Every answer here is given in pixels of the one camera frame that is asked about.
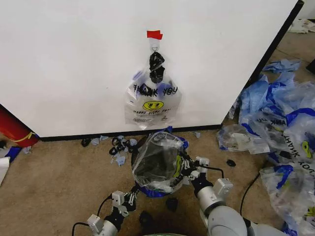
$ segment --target black cable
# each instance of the black cable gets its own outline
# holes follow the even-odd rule
[[[262,169],[265,168],[266,164],[267,164],[268,161],[265,161],[264,164],[262,165]],[[252,185],[256,182],[256,180],[258,179],[258,177],[260,176],[260,172],[258,172],[258,174],[256,175],[256,177],[253,179],[253,181],[250,182],[250,184],[248,185],[244,195],[243,195],[243,198],[242,198],[242,201],[241,201],[241,206],[240,206],[240,215],[242,216],[242,209],[243,209],[243,203],[244,203],[244,199],[245,199],[245,196],[248,192],[248,190],[252,187]]]
[[[72,236],[74,236],[74,228],[76,225],[84,225],[84,226],[89,226],[87,223],[83,223],[83,222],[77,222],[73,225],[72,227]]]
[[[104,201],[100,204],[98,211],[97,211],[97,216],[99,216],[100,210],[102,209],[102,206],[104,205],[104,203],[112,198],[112,194],[110,194],[107,198],[104,199]]]
[[[223,172],[223,170],[220,169],[220,168],[214,168],[214,167],[202,166],[202,165],[200,165],[200,167],[206,168],[206,169],[209,169],[209,170],[214,170],[214,171],[221,171],[222,178],[224,178],[224,172]]]

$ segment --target red tape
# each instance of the red tape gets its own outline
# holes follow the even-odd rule
[[[147,31],[147,38],[155,38],[155,39],[161,40],[162,37],[163,37],[163,34],[161,33],[160,30]]]

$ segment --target gray robot arm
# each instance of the gray robot arm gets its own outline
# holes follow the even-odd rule
[[[196,161],[185,163],[186,174],[194,186],[194,193],[199,200],[200,216],[208,228],[209,236],[285,236],[273,227],[255,224],[243,218],[236,210],[225,205],[225,198],[233,184],[226,178],[220,178],[213,186],[207,179],[209,160],[197,157]]]

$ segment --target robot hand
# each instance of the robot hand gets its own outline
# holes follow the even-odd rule
[[[93,236],[115,236],[120,230],[124,218],[136,210],[136,199],[139,189],[134,186],[129,192],[115,191],[112,193],[112,213],[102,220],[99,216],[91,215],[88,225]]]

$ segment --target yellow tape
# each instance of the yellow tape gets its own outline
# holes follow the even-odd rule
[[[177,160],[176,160],[176,172],[173,175],[174,178],[179,176],[179,171],[181,170],[181,156],[177,155]]]
[[[35,133],[30,132],[27,136],[25,136],[25,137],[24,137],[24,138],[22,138],[22,139],[19,139],[19,140],[12,140],[12,139],[11,139],[11,141],[13,141],[13,142],[15,142],[15,143],[18,143],[18,142],[21,142],[21,141],[23,141],[23,140],[25,140],[25,139],[30,139],[30,138],[31,138],[31,136],[32,136],[32,134],[34,134],[34,135],[35,135]]]

